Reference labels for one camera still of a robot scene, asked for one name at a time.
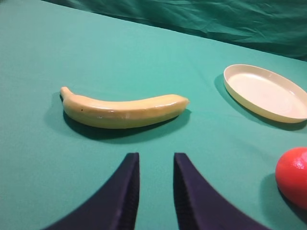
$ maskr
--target banana stem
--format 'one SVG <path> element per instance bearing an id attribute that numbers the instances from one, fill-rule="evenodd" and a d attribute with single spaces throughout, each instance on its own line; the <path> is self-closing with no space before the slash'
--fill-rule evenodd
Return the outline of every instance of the banana stem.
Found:
<path id="1" fill-rule="evenodd" d="M 59 93 L 63 99 L 69 95 L 73 95 L 73 93 L 66 86 L 62 87 Z"/>

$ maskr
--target banana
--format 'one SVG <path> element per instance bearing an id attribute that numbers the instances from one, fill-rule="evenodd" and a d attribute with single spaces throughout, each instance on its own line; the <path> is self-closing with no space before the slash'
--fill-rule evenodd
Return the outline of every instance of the banana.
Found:
<path id="1" fill-rule="evenodd" d="M 169 120 L 180 115 L 189 103 L 185 97 L 168 94 L 148 99 L 107 102 L 76 95 L 62 87 L 65 113 L 82 124 L 109 129 L 135 128 Z"/>

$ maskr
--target orange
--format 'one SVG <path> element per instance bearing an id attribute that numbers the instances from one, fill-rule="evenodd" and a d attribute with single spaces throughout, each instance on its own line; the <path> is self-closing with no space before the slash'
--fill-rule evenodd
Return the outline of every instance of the orange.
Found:
<path id="1" fill-rule="evenodd" d="M 297 206 L 307 209 L 307 148 L 285 152 L 278 160 L 275 178 L 280 191 Z"/>

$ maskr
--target green tablecloth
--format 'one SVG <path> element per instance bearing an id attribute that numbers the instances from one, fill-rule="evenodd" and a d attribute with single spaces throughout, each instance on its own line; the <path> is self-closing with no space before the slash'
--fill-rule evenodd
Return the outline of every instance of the green tablecloth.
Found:
<path id="1" fill-rule="evenodd" d="M 274 230 L 303 230 L 280 197 L 274 169 L 306 145 L 305 124 L 254 116 L 224 89 L 235 63 L 257 65 L 307 89 L 307 63 L 38 0 L 0 2 L 0 229 L 41 229 L 86 201 L 127 152 L 140 152 L 136 230 L 175 230 L 173 154 Z M 63 116 L 59 89 L 104 100 L 167 93 L 191 103 L 155 128 L 86 128 Z"/>

